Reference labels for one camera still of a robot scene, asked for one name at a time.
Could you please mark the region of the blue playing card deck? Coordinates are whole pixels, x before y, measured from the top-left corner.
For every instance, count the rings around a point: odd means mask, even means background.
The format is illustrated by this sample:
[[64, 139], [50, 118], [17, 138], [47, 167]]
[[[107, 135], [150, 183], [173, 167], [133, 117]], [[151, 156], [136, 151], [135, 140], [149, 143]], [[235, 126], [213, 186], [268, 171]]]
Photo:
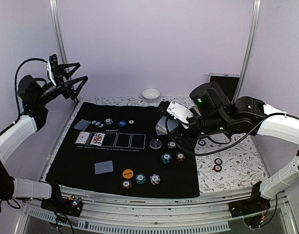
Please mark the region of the blue playing card deck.
[[158, 136], [167, 135], [167, 129], [166, 125], [168, 127], [169, 133], [173, 133], [179, 126], [179, 122], [174, 119], [169, 119], [166, 116], [162, 116], [159, 121], [156, 124], [156, 133]]

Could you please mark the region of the clear acrylic dealer button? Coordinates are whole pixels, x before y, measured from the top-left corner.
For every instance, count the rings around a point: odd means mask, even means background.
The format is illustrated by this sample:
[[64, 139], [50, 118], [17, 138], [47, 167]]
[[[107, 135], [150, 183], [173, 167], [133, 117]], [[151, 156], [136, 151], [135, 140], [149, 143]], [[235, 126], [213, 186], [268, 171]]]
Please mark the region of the clear acrylic dealer button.
[[160, 139], [152, 139], [149, 146], [155, 150], [160, 149], [162, 147], [162, 141]]

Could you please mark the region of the red black chip stack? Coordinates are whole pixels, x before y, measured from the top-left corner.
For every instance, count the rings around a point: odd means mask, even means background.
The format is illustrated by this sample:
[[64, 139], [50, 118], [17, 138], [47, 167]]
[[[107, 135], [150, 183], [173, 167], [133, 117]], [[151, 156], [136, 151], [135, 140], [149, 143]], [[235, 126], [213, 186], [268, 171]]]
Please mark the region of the red black chip stack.
[[221, 167], [221, 165], [222, 165], [222, 160], [220, 159], [220, 158], [216, 158], [215, 160], [214, 160], [214, 166], [213, 166], [213, 170], [215, 171], [215, 172], [220, 172], [221, 170], [222, 170], [222, 167]]

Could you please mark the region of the blue peach stack front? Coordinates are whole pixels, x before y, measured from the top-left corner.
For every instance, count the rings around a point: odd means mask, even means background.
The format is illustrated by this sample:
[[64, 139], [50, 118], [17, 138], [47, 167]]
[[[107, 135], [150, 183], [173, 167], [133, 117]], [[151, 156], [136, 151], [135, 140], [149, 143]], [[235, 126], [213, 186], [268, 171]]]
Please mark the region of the blue peach stack front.
[[152, 174], [150, 176], [150, 182], [152, 185], [157, 185], [160, 183], [160, 181], [161, 181], [161, 178], [158, 174]]

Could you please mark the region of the dealt cards player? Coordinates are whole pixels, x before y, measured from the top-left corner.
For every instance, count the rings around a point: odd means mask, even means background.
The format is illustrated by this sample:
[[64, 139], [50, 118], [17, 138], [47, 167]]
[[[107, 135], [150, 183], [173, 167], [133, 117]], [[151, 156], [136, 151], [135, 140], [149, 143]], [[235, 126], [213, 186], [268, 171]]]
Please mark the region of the dealt cards player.
[[98, 162], [94, 164], [94, 173], [96, 175], [113, 172], [112, 160]]
[[80, 131], [85, 131], [85, 129], [91, 124], [90, 121], [88, 120], [80, 120], [75, 126], [74, 129], [80, 130]]

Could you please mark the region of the blue fifty chips row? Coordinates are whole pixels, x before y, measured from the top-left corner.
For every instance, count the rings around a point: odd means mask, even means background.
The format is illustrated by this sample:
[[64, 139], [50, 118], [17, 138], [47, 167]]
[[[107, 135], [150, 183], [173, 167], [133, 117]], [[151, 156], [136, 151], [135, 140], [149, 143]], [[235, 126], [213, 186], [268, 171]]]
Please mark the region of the blue fifty chips row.
[[105, 124], [101, 121], [97, 121], [97, 120], [93, 120], [91, 122], [91, 125], [97, 127], [97, 128], [103, 128], [105, 126]]

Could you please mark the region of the green chip stack front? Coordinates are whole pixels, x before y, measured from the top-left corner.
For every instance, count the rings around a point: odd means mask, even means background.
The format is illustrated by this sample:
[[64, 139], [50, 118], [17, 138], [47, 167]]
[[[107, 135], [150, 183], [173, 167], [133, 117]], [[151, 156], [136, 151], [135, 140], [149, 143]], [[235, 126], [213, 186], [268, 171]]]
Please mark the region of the green chip stack front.
[[135, 176], [135, 180], [136, 180], [136, 183], [137, 183], [137, 184], [144, 184], [145, 181], [146, 181], [146, 177], [145, 177], [144, 174], [137, 174], [137, 175]]

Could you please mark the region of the blue small blind button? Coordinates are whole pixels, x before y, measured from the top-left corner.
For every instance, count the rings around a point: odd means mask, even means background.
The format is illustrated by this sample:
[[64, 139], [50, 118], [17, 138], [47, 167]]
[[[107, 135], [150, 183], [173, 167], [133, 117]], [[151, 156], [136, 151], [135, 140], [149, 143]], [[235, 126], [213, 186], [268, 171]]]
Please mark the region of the blue small blind button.
[[127, 125], [127, 122], [124, 120], [119, 121], [118, 126], [119, 127], [125, 127]]

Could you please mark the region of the orange big blind button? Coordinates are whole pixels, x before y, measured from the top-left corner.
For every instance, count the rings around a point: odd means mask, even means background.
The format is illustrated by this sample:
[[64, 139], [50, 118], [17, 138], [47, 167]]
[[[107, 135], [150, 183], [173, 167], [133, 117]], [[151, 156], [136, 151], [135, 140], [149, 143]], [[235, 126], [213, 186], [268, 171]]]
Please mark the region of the orange big blind button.
[[132, 169], [125, 169], [122, 172], [122, 176], [124, 179], [131, 179], [131, 178], [133, 178], [133, 175], [134, 175], [134, 172]]

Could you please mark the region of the red black stack front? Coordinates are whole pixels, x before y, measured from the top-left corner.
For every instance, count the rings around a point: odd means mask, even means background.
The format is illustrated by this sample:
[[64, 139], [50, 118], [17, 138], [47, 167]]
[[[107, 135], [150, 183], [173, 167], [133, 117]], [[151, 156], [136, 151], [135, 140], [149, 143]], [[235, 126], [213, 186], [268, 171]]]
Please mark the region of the red black stack front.
[[121, 183], [121, 185], [122, 185], [122, 187], [123, 187], [124, 189], [126, 189], [126, 190], [132, 187], [132, 183], [131, 183], [130, 180], [124, 180], [124, 181]]

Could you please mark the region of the dealt cards front player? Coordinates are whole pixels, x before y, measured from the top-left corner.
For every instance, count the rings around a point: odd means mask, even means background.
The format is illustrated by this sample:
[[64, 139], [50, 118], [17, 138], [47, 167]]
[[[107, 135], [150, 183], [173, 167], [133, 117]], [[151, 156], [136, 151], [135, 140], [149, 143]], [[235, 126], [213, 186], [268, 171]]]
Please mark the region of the dealt cards front player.
[[96, 175], [113, 172], [112, 160], [98, 162], [94, 164], [94, 173]]

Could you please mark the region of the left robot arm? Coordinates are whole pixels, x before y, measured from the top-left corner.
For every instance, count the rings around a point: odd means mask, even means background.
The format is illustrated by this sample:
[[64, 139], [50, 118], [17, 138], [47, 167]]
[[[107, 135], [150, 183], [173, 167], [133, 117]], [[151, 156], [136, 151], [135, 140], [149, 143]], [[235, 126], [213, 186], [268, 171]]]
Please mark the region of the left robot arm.
[[15, 178], [5, 168], [13, 152], [45, 125], [46, 105], [59, 95], [76, 99], [88, 80], [87, 76], [71, 79], [80, 67], [78, 62], [58, 64], [51, 58], [46, 67], [49, 81], [26, 75], [15, 82], [16, 100], [22, 100], [23, 110], [19, 110], [17, 119], [0, 133], [0, 201], [39, 198], [46, 200], [56, 212], [61, 212], [66, 208], [66, 201], [58, 185]]

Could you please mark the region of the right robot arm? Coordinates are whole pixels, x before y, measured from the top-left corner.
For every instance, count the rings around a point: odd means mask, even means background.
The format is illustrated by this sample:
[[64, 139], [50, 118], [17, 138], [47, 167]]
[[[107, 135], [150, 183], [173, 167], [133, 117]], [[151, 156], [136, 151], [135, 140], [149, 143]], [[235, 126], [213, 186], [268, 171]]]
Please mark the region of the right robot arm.
[[[241, 97], [231, 103], [216, 82], [205, 83], [189, 95], [198, 113], [172, 101], [167, 113], [178, 120], [190, 137], [215, 134], [243, 134], [274, 137], [299, 146], [299, 117], [274, 108], [252, 97]], [[255, 213], [278, 192], [291, 186], [299, 178], [299, 150], [297, 155], [270, 178], [253, 186], [245, 208]]]

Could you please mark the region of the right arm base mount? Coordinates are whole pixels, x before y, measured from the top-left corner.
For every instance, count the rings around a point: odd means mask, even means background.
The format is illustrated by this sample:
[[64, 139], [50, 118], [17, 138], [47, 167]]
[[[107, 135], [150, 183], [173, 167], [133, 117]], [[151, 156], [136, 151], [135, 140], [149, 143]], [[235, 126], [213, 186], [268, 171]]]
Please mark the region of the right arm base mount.
[[230, 211], [232, 217], [262, 212], [271, 207], [270, 199], [265, 199], [261, 196], [261, 183], [262, 182], [259, 181], [253, 185], [250, 198], [233, 201], [228, 204], [228, 210]]

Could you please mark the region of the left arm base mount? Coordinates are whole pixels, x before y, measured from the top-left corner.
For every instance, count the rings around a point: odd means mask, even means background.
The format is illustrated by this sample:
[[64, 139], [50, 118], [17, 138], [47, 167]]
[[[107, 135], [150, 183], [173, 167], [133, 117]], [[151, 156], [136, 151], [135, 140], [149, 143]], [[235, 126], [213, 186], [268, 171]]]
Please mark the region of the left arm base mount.
[[51, 186], [51, 197], [43, 199], [40, 207], [62, 215], [80, 217], [83, 202], [80, 196], [70, 195], [68, 198], [63, 198], [60, 187], [53, 184]]

